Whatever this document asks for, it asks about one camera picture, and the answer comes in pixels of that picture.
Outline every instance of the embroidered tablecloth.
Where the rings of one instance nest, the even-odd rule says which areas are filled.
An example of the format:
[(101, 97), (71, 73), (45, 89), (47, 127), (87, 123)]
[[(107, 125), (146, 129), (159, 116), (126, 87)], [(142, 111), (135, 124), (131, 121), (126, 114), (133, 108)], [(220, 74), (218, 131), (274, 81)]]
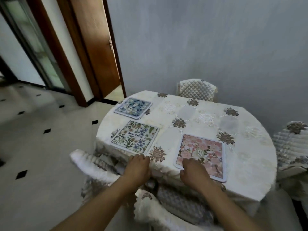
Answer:
[[(146, 155), (155, 177), (173, 186), (183, 186), (180, 170), (174, 166), (182, 134), (219, 140), (225, 145), (228, 195), (253, 215), (258, 202), (275, 182), (275, 147), (261, 123), (242, 107), (194, 100), (185, 97), (142, 91), (130, 97), (152, 102), (136, 122), (160, 130)], [(102, 120), (96, 135), (96, 152), (107, 150), (116, 158), (128, 160), (130, 153), (110, 145), (114, 134), (132, 120), (114, 113), (112, 108)]]

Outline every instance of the table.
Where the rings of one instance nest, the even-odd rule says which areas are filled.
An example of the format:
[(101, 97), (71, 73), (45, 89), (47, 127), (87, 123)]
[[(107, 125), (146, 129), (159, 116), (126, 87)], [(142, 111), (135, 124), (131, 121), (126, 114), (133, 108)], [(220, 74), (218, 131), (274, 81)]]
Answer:
[[(174, 163), (182, 133), (224, 142), (227, 162), (228, 195), (250, 215), (275, 182), (277, 158), (275, 147), (261, 123), (242, 107), (194, 100), (152, 91), (130, 97), (152, 102), (137, 122), (159, 127), (150, 150), (150, 167), (156, 178), (183, 187)], [(110, 145), (110, 139), (129, 120), (112, 108), (102, 120), (96, 135), (96, 151), (107, 150), (127, 161), (133, 153)]]

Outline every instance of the glass panel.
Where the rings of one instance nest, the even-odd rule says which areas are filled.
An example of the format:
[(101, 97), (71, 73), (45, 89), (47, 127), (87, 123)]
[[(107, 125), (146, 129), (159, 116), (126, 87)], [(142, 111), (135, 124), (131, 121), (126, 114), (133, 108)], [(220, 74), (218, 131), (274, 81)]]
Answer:
[(60, 69), (58, 64), (54, 60), (51, 60), (53, 56), (48, 48), (48, 44), (45, 42), (45, 39), (39, 29), (35, 28), (31, 18), (29, 18), (28, 13), (22, 5), (23, 3), (18, 0), (6, 1), (6, 7), (10, 12), (10, 15), (17, 24), (23, 37), (32, 48), (36, 59), (40, 62), (42, 68), (44, 69), (45, 75), (47, 76), (45, 79), (48, 79), (54, 87), (64, 89), (64, 85), (59, 78), (59, 73), (61, 73)]

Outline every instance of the left hand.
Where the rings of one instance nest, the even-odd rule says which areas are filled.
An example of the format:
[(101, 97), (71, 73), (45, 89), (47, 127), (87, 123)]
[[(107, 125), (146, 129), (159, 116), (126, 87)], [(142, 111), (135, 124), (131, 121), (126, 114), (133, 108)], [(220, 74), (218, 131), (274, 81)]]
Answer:
[(150, 157), (144, 155), (131, 155), (122, 178), (130, 192), (135, 192), (138, 187), (146, 183), (151, 177), (149, 169)]

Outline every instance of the tiled floor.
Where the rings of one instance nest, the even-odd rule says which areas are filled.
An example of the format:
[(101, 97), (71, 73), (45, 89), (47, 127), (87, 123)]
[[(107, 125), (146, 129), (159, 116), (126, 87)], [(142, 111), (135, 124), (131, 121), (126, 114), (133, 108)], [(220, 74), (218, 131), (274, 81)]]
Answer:
[[(0, 230), (50, 230), (82, 201), (85, 176), (69, 153), (93, 152), (99, 124), (113, 106), (82, 108), (70, 95), (23, 84), (0, 87), (0, 100), (0, 158), (6, 161), (0, 167)], [(121, 208), (106, 230), (147, 228)]]
[(122, 86), (120, 85), (116, 89), (114, 89), (111, 93), (109, 93), (105, 97), (105, 99), (114, 100), (114, 101), (122, 101), (122, 100), (124, 100)]

